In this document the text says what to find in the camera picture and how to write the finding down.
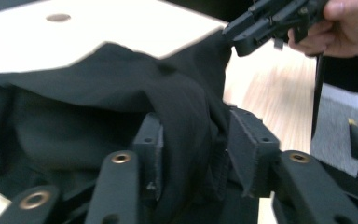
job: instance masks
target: person's hand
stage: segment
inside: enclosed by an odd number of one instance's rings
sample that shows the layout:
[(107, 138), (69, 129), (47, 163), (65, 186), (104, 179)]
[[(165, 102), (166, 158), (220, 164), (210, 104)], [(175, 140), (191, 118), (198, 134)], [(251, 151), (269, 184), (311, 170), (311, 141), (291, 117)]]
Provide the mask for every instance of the person's hand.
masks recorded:
[(307, 55), (358, 56), (358, 0), (329, 0), (324, 18), (311, 26), (308, 36), (298, 44), (290, 30), (289, 46)]

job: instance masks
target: black cloth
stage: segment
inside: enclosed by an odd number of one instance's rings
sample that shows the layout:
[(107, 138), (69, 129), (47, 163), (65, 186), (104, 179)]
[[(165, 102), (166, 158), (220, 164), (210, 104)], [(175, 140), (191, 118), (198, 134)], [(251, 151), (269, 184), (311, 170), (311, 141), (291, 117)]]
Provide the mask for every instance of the black cloth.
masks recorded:
[(221, 199), (230, 54), (217, 31), (162, 60), (105, 44), (69, 67), (0, 74), (0, 192), (11, 198), (38, 184), (81, 186), (156, 112), (164, 127), (164, 190), (155, 221), (177, 217), (197, 192)]

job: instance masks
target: wooden table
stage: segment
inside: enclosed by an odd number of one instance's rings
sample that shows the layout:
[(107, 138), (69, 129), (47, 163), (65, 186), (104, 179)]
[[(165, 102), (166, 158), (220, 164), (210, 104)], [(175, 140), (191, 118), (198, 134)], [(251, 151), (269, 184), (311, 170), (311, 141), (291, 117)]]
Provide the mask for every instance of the wooden table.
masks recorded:
[[(48, 21), (50, 15), (67, 21)], [(226, 24), (156, 0), (50, 0), (0, 12), (0, 72), (63, 67), (103, 42), (165, 57)], [(224, 100), (255, 113), (282, 150), (310, 150), (315, 61), (268, 42), (252, 55), (234, 53)], [(0, 211), (7, 200), (0, 198)], [(259, 223), (274, 223), (262, 200)]]

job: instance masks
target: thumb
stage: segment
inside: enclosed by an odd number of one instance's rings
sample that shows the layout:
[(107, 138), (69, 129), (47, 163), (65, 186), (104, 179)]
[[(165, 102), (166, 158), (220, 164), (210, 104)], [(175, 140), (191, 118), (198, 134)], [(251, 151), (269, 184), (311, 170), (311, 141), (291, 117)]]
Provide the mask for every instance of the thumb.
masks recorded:
[(324, 7), (324, 17), (330, 21), (349, 20), (358, 15), (358, 0), (330, 0)]

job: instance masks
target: light wood surface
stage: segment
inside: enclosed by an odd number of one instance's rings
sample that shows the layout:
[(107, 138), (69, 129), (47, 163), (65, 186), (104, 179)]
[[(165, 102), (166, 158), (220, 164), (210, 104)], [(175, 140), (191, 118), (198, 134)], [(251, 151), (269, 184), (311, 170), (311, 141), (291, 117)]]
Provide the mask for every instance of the light wood surface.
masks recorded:
[[(47, 21), (51, 14), (71, 16)], [(0, 72), (63, 67), (110, 41), (162, 58), (226, 24), (156, 0), (50, 0), (0, 12)], [(255, 113), (282, 150), (310, 150), (315, 61), (268, 42), (252, 55), (235, 51), (224, 100)], [(0, 197), (0, 211), (8, 201)], [(274, 223), (270, 200), (259, 223)]]

